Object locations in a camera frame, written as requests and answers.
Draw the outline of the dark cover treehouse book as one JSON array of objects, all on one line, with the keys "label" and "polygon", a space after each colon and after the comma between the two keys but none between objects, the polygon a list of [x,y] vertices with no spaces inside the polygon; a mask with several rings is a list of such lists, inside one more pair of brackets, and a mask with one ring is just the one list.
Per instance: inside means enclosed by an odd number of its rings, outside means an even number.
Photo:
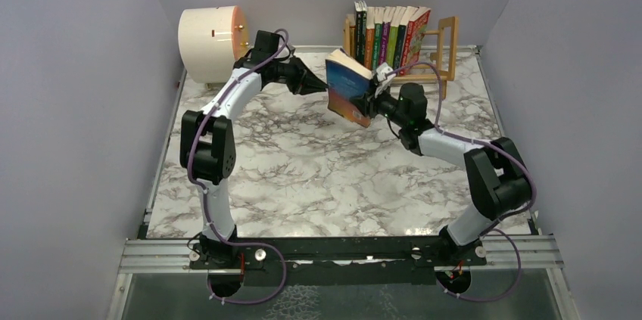
[{"label": "dark cover treehouse book", "polygon": [[347,121],[369,127],[371,119],[361,113],[351,99],[360,98],[368,91],[371,78],[371,71],[342,48],[329,53],[326,57],[328,109]]}]

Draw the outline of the red treehouse book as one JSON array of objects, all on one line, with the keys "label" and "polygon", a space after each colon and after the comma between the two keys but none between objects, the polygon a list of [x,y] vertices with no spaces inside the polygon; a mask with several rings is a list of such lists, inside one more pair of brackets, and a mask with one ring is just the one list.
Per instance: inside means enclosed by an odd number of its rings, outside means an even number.
[{"label": "red treehouse book", "polygon": [[426,30],[431,12],[432,10],[429,7],[417,7],[413,9],[413,13],[405,20],[406,33],[399,65],[399,68],[401,68],[400,75],[404,75],[407,72],[406,66],[416,63],[419,59],[419,51],[423,41],[422,34]]}]

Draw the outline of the floral cover book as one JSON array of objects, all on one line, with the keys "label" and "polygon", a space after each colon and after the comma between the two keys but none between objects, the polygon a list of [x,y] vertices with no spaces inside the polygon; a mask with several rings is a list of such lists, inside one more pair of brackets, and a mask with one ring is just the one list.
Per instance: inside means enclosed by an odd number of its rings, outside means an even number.
[{"label": "floral cover book", "polygon": [[415,14],[416,10],[417,10],[417,7],[415,6],[407,6],[397,26],[397,40],[395,44],[393,65],[392,65],[392,67],[395,70],[400,67],[400,63],[403,55],[404,43],[406,39],[407,25],[410,21],[410,18]]}]

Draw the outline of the purple treehouse book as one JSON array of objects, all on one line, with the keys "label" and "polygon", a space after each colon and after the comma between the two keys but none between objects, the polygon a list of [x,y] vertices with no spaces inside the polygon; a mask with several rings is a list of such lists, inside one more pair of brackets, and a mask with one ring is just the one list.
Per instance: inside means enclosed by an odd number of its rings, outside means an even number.
[{"label": "purple treehouse book", "polygon": [[383,27],[382,27],[382,40],[381,40],[381,54],[379,58],[379,63],[382,64],[385,62],[385,46],[386,46],[386,36],[388,34],[388,28],[387,28],[387,23],[385,22],[387,19],[389,19],[390,14],[392,13],[392,9],[394,7],[392,6],[386,6],[385,9],[385,16],[383,20]]}]

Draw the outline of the lime green treehouse book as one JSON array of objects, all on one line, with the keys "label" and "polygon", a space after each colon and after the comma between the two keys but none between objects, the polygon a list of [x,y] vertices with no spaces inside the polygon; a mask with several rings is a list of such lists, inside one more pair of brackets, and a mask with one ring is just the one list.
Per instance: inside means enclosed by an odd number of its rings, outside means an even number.
[{"label": "lime green treehouse book", "polygon": [[385,62],[390,66],[394,66],[394,55],[397,45],[398,27],[401,19],[406,12],[404,6],[397,6],[392,9],[392,13],[385,22],[387,23],[388,34],[386,36],[385,46]]}]

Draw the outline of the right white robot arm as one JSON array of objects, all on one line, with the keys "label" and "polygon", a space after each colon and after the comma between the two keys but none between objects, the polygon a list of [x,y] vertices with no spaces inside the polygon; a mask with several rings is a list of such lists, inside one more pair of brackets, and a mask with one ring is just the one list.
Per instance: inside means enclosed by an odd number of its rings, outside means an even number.
[{"label": "right white robot arm", "polygon": [[503,219],[530,208],[536,196],[532,177],[512,140],[464,138],[445,132],[427,118],[424,88],[401,86],[398,97],[370,87],[349,100],[369,118],[377,115],[399,126],[398,137],[408,151],[434,157],[466,171],[471,204],[439,232],[439,254],[445,259],[466,252]]}]

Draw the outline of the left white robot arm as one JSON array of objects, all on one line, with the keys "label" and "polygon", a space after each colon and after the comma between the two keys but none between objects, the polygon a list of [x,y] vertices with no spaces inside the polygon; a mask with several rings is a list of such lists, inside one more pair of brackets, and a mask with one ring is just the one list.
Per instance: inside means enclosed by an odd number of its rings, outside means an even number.
[{"label": "left white robot arm", "polygon": [[284,29],[257,32],[254,47],[233,65],[215,97],[181,119],[179,160],[199,188],[204,228],[197,251],[219,262],[235,258],[236,225],[229,203],[228,178],[236,163],[233,123],[245,106],[270,83],[293,95],[325,92],[327,84],[298,57]]}]

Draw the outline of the wooden book rack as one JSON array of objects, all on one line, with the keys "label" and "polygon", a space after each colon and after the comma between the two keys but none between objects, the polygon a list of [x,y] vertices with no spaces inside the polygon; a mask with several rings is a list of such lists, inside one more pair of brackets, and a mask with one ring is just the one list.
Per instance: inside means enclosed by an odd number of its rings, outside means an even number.
[{"label": "wooden book rack", "polygon": [[[437,48],[436,51],[429,55],[429,61],[437,67],[438,74],[440,75],[442,82],[448,82],[454,79],[454,62],[455,54],[457,52],[456,42],[458,37],[458,26],[458,17],[452,16],[442,18],[438,21],[438,27],[435,30],[429,30],[426,27],[425,32],[422,34],[423,40],[426,36],[437,37]],[[344,25],[344,46],[342,49],[355,59],[354,13],[348,14],[346,17]]]}]

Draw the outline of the cream round drawer cabinet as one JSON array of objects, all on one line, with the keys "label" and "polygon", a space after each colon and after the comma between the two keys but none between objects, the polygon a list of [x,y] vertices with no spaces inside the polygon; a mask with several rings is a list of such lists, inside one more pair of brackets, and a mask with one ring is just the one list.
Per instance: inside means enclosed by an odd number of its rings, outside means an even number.
[{"label": "cream round drawer cabinet", "polygon": [[249,50],[248,23],[238,6],[185,9],[179,19],[179,53],[189,77],[225,83],[233,64]]}]

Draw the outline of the black book left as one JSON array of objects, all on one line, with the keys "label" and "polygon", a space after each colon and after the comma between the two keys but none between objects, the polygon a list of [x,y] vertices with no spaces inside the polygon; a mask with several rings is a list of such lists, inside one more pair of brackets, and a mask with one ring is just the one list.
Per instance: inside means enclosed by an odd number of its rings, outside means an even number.
[{"label": "black book left", "polygon": [[360,64],[363,63],[363,1],[354,2],[354,57]]}]

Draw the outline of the black book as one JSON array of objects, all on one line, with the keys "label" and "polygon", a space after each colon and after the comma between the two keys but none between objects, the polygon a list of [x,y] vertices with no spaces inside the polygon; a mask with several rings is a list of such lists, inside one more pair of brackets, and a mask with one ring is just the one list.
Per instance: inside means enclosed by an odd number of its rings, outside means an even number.
[{"label": "black book", "polygon": [[357,43],[357,60],[363,65],[366,65],[366,22],[367,22],[368,7],[365,1],[360,0],[356,2],[356,43]]},{"label": "black book", "polygon": [[363,1],[354,2],[354,57],[360,64],[363,63]]}]

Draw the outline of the black book right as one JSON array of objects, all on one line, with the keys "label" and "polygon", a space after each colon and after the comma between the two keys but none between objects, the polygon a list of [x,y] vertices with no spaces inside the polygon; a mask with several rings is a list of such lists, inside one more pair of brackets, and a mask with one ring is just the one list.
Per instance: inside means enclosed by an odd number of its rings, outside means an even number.
[{"label": "black book right", "polygon": [[366,22],[367,22],[368,7],[365,1],[360,0],[356,2],[356,43],[357,43],[357,60],[363,65],[366,65]]}]

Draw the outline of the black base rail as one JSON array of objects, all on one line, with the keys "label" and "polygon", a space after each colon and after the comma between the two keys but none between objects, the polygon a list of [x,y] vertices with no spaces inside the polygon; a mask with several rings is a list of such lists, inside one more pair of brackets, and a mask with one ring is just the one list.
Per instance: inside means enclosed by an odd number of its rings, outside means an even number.
[{"label": "black base rail", "polygon": [[253,287],[427,284],[437,272],[484,266],[476,241],[454,254],[438,236],[239,238],[235,246],[200,239],[189,267],[210,280]]}]

